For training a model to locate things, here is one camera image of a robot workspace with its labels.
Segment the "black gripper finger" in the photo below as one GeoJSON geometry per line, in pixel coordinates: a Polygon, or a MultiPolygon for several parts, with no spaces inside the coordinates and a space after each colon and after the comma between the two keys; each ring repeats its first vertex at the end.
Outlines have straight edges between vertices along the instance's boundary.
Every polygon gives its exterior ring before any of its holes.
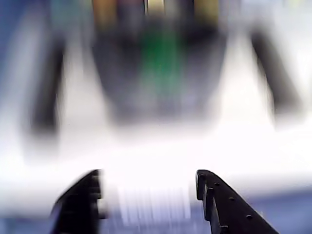
{"type": "Polygon", "coordinates": [[[213,234],[276,234],[231,186],[208,170],[196,172],[196,197],[213,234]]]}
{"type": "Polygon", "coordinates": [[[106,212],[98,209],[102,199],[100,170],[89,171],[76,181],[56,201],[51,216],[51,234],[98,234],[99,221],[106,212]]]}

